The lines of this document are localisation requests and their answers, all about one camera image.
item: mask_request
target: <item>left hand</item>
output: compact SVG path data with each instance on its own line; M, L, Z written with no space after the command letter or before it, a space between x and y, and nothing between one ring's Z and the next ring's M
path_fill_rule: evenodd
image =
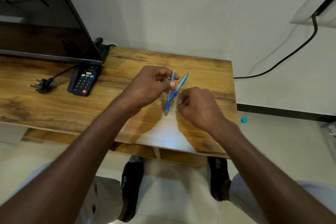
M172 72L166 67L144 66L121 95L141 109L157 100L163 92L176 90L176 83L169 79Z

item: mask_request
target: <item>wooden table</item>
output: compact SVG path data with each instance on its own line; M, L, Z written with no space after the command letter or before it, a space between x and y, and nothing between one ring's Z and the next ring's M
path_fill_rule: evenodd
M34 79L47 79L71 64L0 57L0 121L32 128L26 138L71 143L145 65L166 66L180 76L189 72L181 89L194 86L209 89L225 116L237 123L230 61L119 47L110 50L102 74L88 97L67 92L71 72L57 77L53 82L57 88L50 93L39 94L28 87ZM207 133L176 111L177 97L165 116L166 97L163 93L132 117L111 150L139 155L146 151L150 152L150 158L183 159L180 162L196 163L196 166L204 165L204 156L228 157Z

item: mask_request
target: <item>hand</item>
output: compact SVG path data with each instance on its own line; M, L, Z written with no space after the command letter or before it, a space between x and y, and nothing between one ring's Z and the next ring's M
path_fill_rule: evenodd
M135 108L139 110L153 103L163 92L176 90L176 83L170 82L168 77L173 71L166 67L144 66L122 95L126 97ZM175 73L174 79L180 76Z
M177 100L177 108L186 120L207 133L223 121L228 121L207 89L193 87L183 90Z

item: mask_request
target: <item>blue pen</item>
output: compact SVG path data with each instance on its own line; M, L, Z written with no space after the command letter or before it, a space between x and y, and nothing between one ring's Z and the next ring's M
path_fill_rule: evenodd
M170 81L174 81L174 77L175 77L175 72L173 71L171 73L171 77L170 77ZM167 96L167 101L166 101L166 108L165 108L165 115L168 114L169 111L169 106L170 106L170 95L171 95L171 90L168 91L168 96Z
M179 88L186 82L186 80L187 80L187 78L188 78L188 74L189 74L189 73L186 73L185 76L183 76L181 82L180 82L180 83L178 84L178 86L177 86L177 90L175 90L175 91L172 92L172 94L171 94L171 96L170 96L170 100L172 100L172 99L176 96L177 91L179 90Z

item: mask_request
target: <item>white wall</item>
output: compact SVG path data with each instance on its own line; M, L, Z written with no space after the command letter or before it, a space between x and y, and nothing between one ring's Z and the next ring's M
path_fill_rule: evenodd
M288 23L304 1L72 0L93 39L231 60L235 76L269 69L309 38L312 26ZM336 29L320 28L311 44L271 73L236 80L237 102L336 114L335 49Z

